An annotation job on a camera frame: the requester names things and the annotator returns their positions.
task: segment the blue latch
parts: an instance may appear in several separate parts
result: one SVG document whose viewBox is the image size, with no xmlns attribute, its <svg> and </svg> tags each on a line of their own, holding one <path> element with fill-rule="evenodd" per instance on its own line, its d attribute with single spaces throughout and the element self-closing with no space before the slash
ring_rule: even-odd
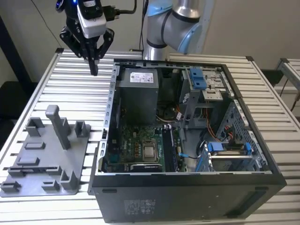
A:
<svg viewBox="0 0 300 225">
<path fill-rule="evenodd" d="M 252 148 L 250 143 L 246 142 L 244 145 L 244 150 L 247 152 L 247 155 L 250 156 L 252 154 Z"/>
<path fill-rule="evenodd" d="M 190 78 L 194 84 L 194 89 L 205 90 L 207 84 L 203 76 L 203 71 L 199 68 L 191 68 L 189 71 L 190 71 Z"/>
<path fill-rule="evenodd" d="M 207 145 L 208 151 L 224 151 L 223 145 L 221 142 L 209 142 Z"/>
</svg>

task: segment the slotted metal surface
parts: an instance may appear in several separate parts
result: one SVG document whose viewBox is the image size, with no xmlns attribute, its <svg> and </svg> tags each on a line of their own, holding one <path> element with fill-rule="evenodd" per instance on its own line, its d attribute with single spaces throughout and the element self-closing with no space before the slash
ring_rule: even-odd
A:
<svg viewBox="0 0 300 225">
<path fill-rule="evenodd" d="M 98 76 L 89 75 L 83 59 L 65 50 L 55 55 L 36 92 L 21 115 L 15 129 L 0 152 L 0 183 L 16 159 L 27 132 L 24 126 L 31 116 L 44 123 L 49 104 L 60 107 L 60 115 L 69 123 L 86 120 L 92 126 L 87 155 L 82 170 L 80 191 L 76 195 L 0 198 L 0 222 L 8 224 L 104 224 L 93 196 L 87 194 L 93 154 L 101 137 L 107 90 L 114 58 L 140 59 L 140 53 L 109 52 L 99 63 Z M 246 220 L 218 222 L 185 221 L 176 224 L 245 224 L 298 225 L 300 223 L 300 125 L 270 87 L 255 63 L 245 57 L 182 56 L 171 54 L 170 60 L 224 63 L 228 66 L 254 120 L 286 178 L 287 186 Z"/>
<path fill-rule="evenodd" d="M 300 90 L 300 60 L 281 59 L 278 68 Z"/>
</svg>

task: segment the aluminum extrusion table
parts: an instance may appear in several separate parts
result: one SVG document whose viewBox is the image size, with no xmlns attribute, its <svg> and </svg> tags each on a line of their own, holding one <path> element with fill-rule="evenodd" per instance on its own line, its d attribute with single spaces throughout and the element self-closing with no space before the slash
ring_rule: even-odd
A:
<svg viewBox="0 0 300 225">
<path fill-rule="evenodd" d="M 300 91 L 300 60 L 280 59 L 277 69 Z"/>
<path fill-rule="evenodd" d="M 79 193 L 68 196 L 0 198 L 0 222 L 8 224 L 104 224 L 94 196 L 87 194 L 93 154 L 101 137 L 114 58 L 140 59 L 139 52 L 108 52 L 99 62 L 98 76 L 91 76 L 83 59 L 71 51 L 56 53 L 15 128 L 0 152 L 0 183 L 20 151 L 30 116 L 45 116 L 49 104 L 60 107 L 70 124 L 85 120 L 91 125 Z M 223 63 L 229 68 L 287 186 L 246 220 L 183 221 L 169 224 L 300 224 L 300 124 L 272 88 L 254 61 L 246 57 L 171 54 L 170 60 Z"/>
</svg>

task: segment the white wall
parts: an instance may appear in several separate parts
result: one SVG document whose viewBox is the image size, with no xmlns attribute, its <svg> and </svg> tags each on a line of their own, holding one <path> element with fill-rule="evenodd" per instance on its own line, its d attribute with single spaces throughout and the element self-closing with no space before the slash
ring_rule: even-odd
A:
<svg viewBox="0 0 300 225">
<path fill-rule="evenodd" d="M 260 68 L 300 58 L 300 0 L 216 0 L 203 54 L 250 55 Z"/>
<path fill-rule="evenodd" d="M 56 0 L 34 2 L 66 47 L 59 39 L 66 16 L 54 10 Z M 132 9 L 134 0 L 102 3 Z M 261 68 L 275 68 L 281 57 L 300 58 L 299 8 L 300 0 L 216 0 L 203 53 L 251 55 Z M 0 0 L 0 14 L 28 73 L 38 81 L 58 47 L 56 40 L 30 0 Z M 134 15 L 121 15 L 108 23 L 116 33 L 110 50 L 138 48 L 141 16 L 142 0 L 138 0 Z"/>
</svg>

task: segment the power cable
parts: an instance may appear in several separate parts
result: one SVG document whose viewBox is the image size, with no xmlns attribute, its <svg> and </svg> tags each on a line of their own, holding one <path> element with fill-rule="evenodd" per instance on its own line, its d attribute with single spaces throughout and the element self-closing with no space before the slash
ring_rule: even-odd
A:
<svg viewBox="0 0 300 225">
<path fill-rule="evenodd" d="M 42 17 L 42 19 L 43 19 L 43 21 L 44 21 L 46 27 L 47 27 L 48 30 L 51 32 L 51 34 L 53 35 L 53 37 L 54 37 L 55 40 L 57 41 L 58 45 L 61 47 L 61 45 L 60 45 L 58 39 L 56 38 L 56 36 L 53 34 L 53 32 L 52 32 L 52 31 L 50 30 L 50 28 L 48 27 L 48 25 L 47 25 L 47 23 L 46 23 L 44 17 L 42 16 L 41 12 L 39 11 L 39 9 L 38 9 L 38 7 L 36 6 L 36 4 L 34 3 L 34 1 L 33 1 L 33 0 L 30 0 L 30 1 L 32 2 L 32 4 L 34 5 L 34 7 L 37 9 L 37 11 L 38 11 L 38 13 L 40 14 L 40 16 Z"/>
<path fill-rule="evenodd" d="M 294 101 L 294 103 L 293 103 L 293 105 L 292 105 L 292 107 L 291 107 L 291 111 L 293 111 L 293 109 L 295 108 L 296 103 L 297 103 L 297 101 Z"/>
<path fill-rule="evenodd" d="M 283 92 L 283 90 L 284 90 L 284 88 L 285 88 L 285 86 L 286 86 L 286 84 L 287 84 L 287 82 L 289 81 L 289 79 L 286 79 L 286 82 L 284 83 L 284 85 L 283 85 L 283 87 L 282 87 L 282 90 L 281 90 L 281 92 L 280 92 L 280 97 L 281 97 L 281 95 L 282 95 L 282 92 Z"/>
<path fill-rule="evenodd" d="M 136 2 L 137 0 L 135 0 L 135 6 L 133 8 L 133 10 L 119 10 L 120 14 L 134 14 L 136 11 Z"/>
</svg>

